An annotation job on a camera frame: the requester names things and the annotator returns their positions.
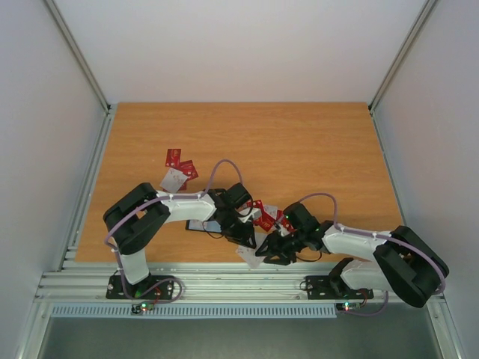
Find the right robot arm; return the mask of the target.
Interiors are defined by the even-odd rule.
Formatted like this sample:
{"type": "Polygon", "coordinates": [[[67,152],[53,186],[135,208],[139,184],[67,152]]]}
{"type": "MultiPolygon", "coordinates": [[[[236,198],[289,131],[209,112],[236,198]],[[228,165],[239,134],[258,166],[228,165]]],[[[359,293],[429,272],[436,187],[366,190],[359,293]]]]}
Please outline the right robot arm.
{"type": "Polygon", "coordinates": [[[439,256],[409,227],[368,232],[334,221],[319,222],[300,202],[284,210],[292,230],[279,224],[255,251],[265,263],[287,266],[306,248],[344,258],[329,272],[325,292],[350,298],[354,292],[392,292],[421,308],[445,289],[449,270],[439,256]]]}

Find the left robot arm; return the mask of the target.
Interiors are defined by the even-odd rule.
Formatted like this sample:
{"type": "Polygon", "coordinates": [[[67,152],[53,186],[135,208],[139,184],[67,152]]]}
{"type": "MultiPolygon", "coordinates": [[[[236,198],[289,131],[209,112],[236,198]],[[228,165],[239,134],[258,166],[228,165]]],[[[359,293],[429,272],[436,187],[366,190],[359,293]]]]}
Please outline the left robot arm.
{"type": "Polygon", "coordinates": [[[144,182],[106,210],[106,244],[117,253],[125,279],[123,287],[134,298],[150,291],[145,248],[164,224],[177,221],[215,221],[230,242],[256,248],[253,217],[259,209],[240,208],[252,200],[240,182],[229,189],[192,194],[168,194],[144,182]]]}

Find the black leather card holder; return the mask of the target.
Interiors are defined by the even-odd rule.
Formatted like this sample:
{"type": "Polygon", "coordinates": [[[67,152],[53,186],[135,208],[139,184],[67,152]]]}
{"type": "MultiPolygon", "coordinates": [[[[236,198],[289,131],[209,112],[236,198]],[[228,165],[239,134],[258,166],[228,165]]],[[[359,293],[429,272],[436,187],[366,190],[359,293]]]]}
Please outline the black leather card holder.
{"type": "Polygon", "coordinates": [[[199,220],[188,220],[186,222],[186,230],[206,231],[211,233],[220,233],[222,231],[217,221],[199,221],[199,220]]]}

